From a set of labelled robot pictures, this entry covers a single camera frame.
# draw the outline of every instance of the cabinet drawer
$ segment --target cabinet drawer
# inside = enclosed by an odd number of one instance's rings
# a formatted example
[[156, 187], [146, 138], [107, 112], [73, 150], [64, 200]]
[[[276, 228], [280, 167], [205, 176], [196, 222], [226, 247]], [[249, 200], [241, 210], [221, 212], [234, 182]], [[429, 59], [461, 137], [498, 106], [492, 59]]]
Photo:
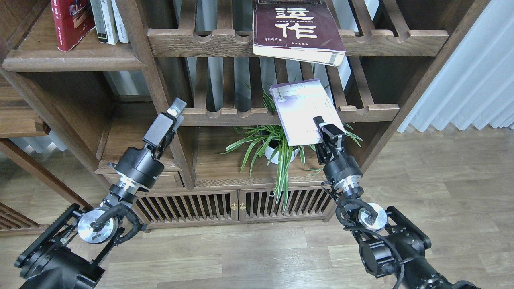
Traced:
[[[120, 179], [119, 174], [105, 174], [103, 176], [111, 184], [116, 184]], [[152, 190], [177, 188], [182, 186], [182, 181], [180, 180], [178, 172], [163, 172], [157, 180], [157, 182], [155, 182], [155, 185], [152, 188]]]

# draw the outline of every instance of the white paper booklet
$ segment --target white paper booklet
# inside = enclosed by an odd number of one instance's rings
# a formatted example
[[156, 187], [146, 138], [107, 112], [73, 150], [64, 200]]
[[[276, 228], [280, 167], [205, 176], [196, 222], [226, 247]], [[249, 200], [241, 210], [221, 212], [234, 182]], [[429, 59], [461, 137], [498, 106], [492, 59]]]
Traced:
[[275, 84], [270, 88], [290, 146], [320, 143], [313, 118], [322, 116], [342, 131], [343, 124], [319, 79]]

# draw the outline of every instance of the robotic arm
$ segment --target robotic arm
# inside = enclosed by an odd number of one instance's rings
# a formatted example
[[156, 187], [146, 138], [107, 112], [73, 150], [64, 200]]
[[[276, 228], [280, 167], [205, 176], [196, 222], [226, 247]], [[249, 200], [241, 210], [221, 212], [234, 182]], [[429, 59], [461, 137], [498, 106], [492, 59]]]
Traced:
[[[77, 204], [71, 205], [18, 257], [14, 266], [21, 268], [21, 277], [27, 279], [21, 289], [91, 289], [98, 284], [105, 271], [100, 263], [111, 249], [146, 228], [131, 206], [136, 193], [150, 190], [164, 170], [158, 160], [173, 140], [185, 106], [185, 102], [176, 99], [148, 129], [143, 137], [145, 146], [128, 148], [118, 164], [112, 164], [120, 181], [111, 186], [97, 208], [83, 211]], [[439, 274], [425, 259], [430, 239], [395, 207], [384, 210], [361, 199], [362, 172], [344, 149], [345, 132], [321, 117], [314, 118], [314, 122], [322, 136], [322, 142], [316, 145], [318, 161], [324, 165], [327, 178], [322, 188], [336, 202], [336, 217], [344, 230], [350, 231], [359, 244], [366, 271], [376, 278], [395, 274], [394, 289], [401, 283], [407, 289], [477, 289], [467, 281], [451, 284]], [[132, 228], [123, 235], [120, 223], [125, 217]], [[77, 234], [88, 243], [107, 244], [88, 262], [67, 247]]]
[[[143, 137], [145, 146], [128, 148], [118, 164], [111, 164], [121, 178], [97, 208], [83, 211], [79, 205], [71, 205], [18, 257], [14, 266], [21, 268], [20, 276], [27, 279], [21, 289], [90, 289], [98, 284], [105, 271], [100, 263], [111, 249], [146, 229], [131, 206], [136, 193], [151, 189], [164, 170], [158, 160], [182, 123], [180, 113], [185, 107], [177, 98], [150, 126]], [[120, 224], [125, 217], [132, 228], [122, 236]], [[67, 247], [77, 234], [87, 243], [107, 244], [89, 262]]]
[[[451, 284], [425, 259], [430, 239], [398, 209], [384, 210], [375, 203], [366, 203], [359, 181], [362, 172], [355, 159], [343, 146], [345, 132], [322, 117], [314, 122], [322, 137], [316, 154], [327, 178], [323, 190], [336, 202], [337, 220], [350, 231], [359, 244], [359, 253], [366, 271], [376, 278], [395, 274], [397, 282], [407, 289], [477, 289], [468, 281]], [[385, 236], [379, 234], [384, 230]]]

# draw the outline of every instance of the wooden floor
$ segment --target wooden floor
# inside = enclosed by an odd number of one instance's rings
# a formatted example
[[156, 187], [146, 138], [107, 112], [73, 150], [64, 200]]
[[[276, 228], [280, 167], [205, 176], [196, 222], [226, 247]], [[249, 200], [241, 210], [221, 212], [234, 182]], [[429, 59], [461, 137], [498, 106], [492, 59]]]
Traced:
[[[83, 198], [105, 192], [69, 152], [35, 158]], [[68, 204], [0, 157], [0, 202], [39, 223]], [[514, 131], [396, 134], [361, 182], [364, 199], [394, 205], [432, 240], [427, 259], [450, 281], [514, 287]], [[36, 238], [0, 238], [0, 288], [24, 280], [12, 264]], [[79, 240], [73, 252], [101, 249]], [[335, 218], [154, 230], [113, 249], [97, 288], [391, 288], [360, 262], [350, 233]]]

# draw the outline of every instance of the silver metal disc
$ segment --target silver metal disc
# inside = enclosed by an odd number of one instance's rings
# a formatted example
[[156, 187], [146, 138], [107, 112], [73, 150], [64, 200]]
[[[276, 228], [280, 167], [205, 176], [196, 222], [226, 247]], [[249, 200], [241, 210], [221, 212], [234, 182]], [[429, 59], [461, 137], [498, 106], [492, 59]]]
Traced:
[[376, 203], [369, 203], [369, 204], [378, 213], [377, 219], [375, 220], [375, 222], [373, 224], [370, 224], [368, 221], [366, 221], [366, 218], [369, 217], [370, 214], [364, 208], [361, 208], [359, 210], [359, 222], [362, 225], [364, 225], [364, 227], [366, 227], [367, 229], [378, 232], [378, 231], [384, 229], [384, 227], [387, 224], [387, 213], [386, 213], [386, 210], [384, 210], [379, 204], [376, 204]]
[[96, 208], [91, 210], [80, 217], [77, 225], [77, 231], [79, 232], [80, 238], [90, 244], [99, 244], [107, 241], [118, 229], [118, 220], [110, 218], [105, 223], [105, 227], [98, 232], [93, 232], [90, 224], [94, 222], [99, 216], [105, 213], [105, 210]]

